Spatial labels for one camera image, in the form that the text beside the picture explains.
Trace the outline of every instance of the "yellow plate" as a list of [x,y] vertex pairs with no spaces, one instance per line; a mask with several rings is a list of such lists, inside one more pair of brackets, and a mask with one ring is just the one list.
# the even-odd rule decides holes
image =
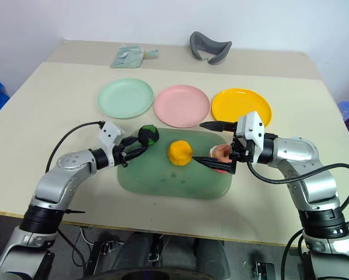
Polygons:
[[257,111],[265,126],[272,119],[272,110],[268,102],[248,89],[227,89],[219,92],[212,101],[212,113],[218,121],[234,123],[240,116]]

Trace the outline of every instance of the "table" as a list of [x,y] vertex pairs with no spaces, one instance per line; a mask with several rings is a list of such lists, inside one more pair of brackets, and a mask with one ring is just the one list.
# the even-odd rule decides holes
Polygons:
[[[310,139],[318,147],[324,165],[349,163],[349,133],[315,67],[304,55],[233,50],[225,64],[212,66],[189,57],[186,47],[159,46],[161,58],[157,61],[144,61],[138,69],[110,69],[118,46],[65,42],[1,110],[1,215],[25,213],[50,152],[74,126],[110,120],[127,134],[148,123],[168,127],[156,118],[152,107],[130,120],[103,115],[96,104],[99,91],[119,78],[142,79],[156,95],[179,83],[202,89],[210,99],[226,88],[254,90],[268,100],[273,110],[267,132]],[[212,115],[205,120],[213,120]],[[96,127],[78,130],[55,157],[97,148],[98,133]],[[231,134],[221,135],[231,141]],[[257,170],[267,177],[282,178],[278,170],[266,166]],[[116,171],[100,170],[83,183],[70,208],[86,213],[65,215],[64,222],[274,244],[285,244],[301,227],[286,186],[258,181],[245,164],[238,164],[229,192],[210,201],[134,194],[119,186]],[[349,171],[331,172],[343,201],[349,192]],[[349,206],[344,214],[349,221]]]

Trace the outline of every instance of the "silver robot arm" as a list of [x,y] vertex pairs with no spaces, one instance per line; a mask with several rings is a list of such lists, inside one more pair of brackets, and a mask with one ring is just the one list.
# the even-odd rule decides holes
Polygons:
[[[279,169],[285,179],[296,178],[320,167],[317,148],[302,138],[279,138],[264,134],[264,125],[256,112],[241,117],[237,123],[205,122],[213,131],[232,131],[230,159],[221,163],[209,157],[193,157],[201,164],[235,174],[237,162],[247,162],[261,180],[274,183],[256,173],[253,163]],[[287,184],[303,226],[303,238],[309,249],[316,279],[349,279],[349,223],[345,222],[337,186],[329,171]]]
[[63,215],[73,212],[68,207],[80,184],[98,169],[126,165],[127,160],[146,150],[140,147],[132,154],[125,153],[124,148],[137,139],[121,140],[122,135],[119,127],[106,122],[99,136],[101,148],[67,153],[41,178],[22,223],[14,229],[0,256],[0,279],[22,275],[33,279],[50,272],[54,255],[48,248],[54,244]]

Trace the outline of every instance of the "yellow fruit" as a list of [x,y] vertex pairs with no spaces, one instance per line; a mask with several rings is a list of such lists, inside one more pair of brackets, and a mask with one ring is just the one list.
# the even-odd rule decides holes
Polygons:
[[193,149],[184,140],[174,141],[168,149],[168,157],[174,165],[184,166],[191,162]]

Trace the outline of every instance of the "translucent green tray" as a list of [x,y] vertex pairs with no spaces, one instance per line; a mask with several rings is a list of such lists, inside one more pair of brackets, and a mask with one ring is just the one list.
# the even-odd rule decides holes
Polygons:
[[230,174],[221,174],[200,163],[173,165],[167,156],[169,145],[176,140],[189,142],[194,156],[208,156],[210,149],[225,140],[214,133],[159,128],[159,141],[140,157],[117,169],[120,185],[139,194],[164,195],[210,200],[225,195],[232,182]]

